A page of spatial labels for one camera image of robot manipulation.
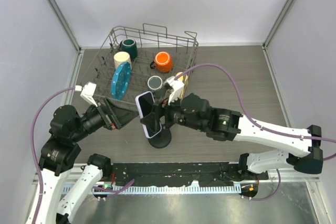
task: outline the gray floor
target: gray floor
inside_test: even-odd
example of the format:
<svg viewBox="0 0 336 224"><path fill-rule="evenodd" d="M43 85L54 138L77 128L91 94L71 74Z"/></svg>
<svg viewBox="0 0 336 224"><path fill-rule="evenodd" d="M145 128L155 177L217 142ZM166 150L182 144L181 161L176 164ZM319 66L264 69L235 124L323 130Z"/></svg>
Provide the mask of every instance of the gray floor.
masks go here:
<svg viewBox="0 0 336 224"><path fill-rule="evenodd" d="M85 50L79 72L80 80L96 54ZM238 83L250 114L259 120L285 125L285 120L261 46L199 47L198 63L218 63L229 70ZM94 64L83 81L92 80ZM191 76L188 93L208 99L211 106L241 111L236 92L228 78L219 70L204 68ZM88 104L75 93L72 105L84 112ZM200 133L175 125L171 128L171 144L161 150L149 145L139 117L119 131L100 129L81 141L77 163L86 163L93 153L113 162L212 162L237 161L241 153L264 152L271 148L252 143L217 142Z"/></svg>
<svg viewBox="0 0 336 224"><path fill-rule="evenodd" d="M260 184L258 197L270 195L277 183ZM248 201L239 195L134 195L94 201L77 211L73 224L143 223L318 223L306 183L283 183L266 201Z"/></svg>

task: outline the phone stand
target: phone stand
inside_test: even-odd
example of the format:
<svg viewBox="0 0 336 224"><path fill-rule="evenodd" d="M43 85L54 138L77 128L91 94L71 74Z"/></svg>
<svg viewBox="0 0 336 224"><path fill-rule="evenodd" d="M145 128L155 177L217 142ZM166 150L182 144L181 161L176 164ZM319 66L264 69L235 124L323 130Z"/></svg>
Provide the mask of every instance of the phone stand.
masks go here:
<svg viewBox="0 0 336 224"><path fill-rule="evenodd" d="M172 133L169 129L162 129L162 131L153 138L147 138L150 145L154 148L162 149L167 147L172 140Z"/></svg>

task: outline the dark green mug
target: dark green mug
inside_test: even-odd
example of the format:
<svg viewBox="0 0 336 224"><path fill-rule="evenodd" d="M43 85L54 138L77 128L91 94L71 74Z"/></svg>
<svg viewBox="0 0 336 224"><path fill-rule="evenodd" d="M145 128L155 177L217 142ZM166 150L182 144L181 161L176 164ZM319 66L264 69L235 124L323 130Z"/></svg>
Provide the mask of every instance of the dark green mug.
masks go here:
<svg viewBox="0 0 336 224"><path fill-rule="evenodd" d="M134 39L124 39L121 42L121 51L128 52L130 54L131 60L134 60L138 56L136 43L137 42L135 42Z"/></svg>

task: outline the white wall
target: white wall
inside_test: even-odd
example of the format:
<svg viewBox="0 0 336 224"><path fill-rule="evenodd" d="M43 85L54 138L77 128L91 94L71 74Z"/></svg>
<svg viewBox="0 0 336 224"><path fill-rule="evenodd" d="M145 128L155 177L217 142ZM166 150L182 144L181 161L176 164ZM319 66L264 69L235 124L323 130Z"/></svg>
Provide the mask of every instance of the white wall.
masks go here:
<svg viewBox="0 0 336 224"><path fill-rule="evenodd" d="M46 0L0 0L0 6L0 222L19 224L35 173L30 125L39 106L67 86L76 52ZM37 150L61 101L40 115Z"/></svg>
<svg viewBox="0 0 336 224"><path fill-rule="evenodd" d="M294 126L317 124L336 139L336 1L296 0L269 52ZM323 143L324 155L336 145ZM324 163L322 182L336 206L336 159ZM336 223L335 212L332 212Z"/></svg>
<svg viewBox="0 0 336 224"><path fill-rule="evenodd" d="M198 32L201 43L264 42L285 0L56 0L78 43L101 46L117 25Z"/></svg>

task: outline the gray wood tabletop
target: gray wood tabletop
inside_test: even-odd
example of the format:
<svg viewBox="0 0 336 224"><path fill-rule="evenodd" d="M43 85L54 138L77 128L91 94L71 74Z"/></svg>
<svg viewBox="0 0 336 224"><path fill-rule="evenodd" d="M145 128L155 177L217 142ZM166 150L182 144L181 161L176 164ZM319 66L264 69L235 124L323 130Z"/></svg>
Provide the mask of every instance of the gray wood tabletop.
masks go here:
<svg viewBox="0 0 336 224"><path fill-rule="evenodd" d="M88 66L97 50L85 50L78 82L92 80L94 64ZM285 126L261 46L199 47L196 64L217 63L226 68L236 80L250 115L256 119ZM230 80L218 69L205 67L193 72L186 94L195 93L207 99L211 106L241 111L237 94ZM72 105L79 113L87 107L75 93ZM248 142L219 142L179 125L171 128L172 141L164 149L155 149L144 136L137 117L121 130L99 129L79 142L82 149L76 163L86 163L93 153L105 155L113 162L218 162L237 161L242 153L260 153L270 147Z"/></svg>

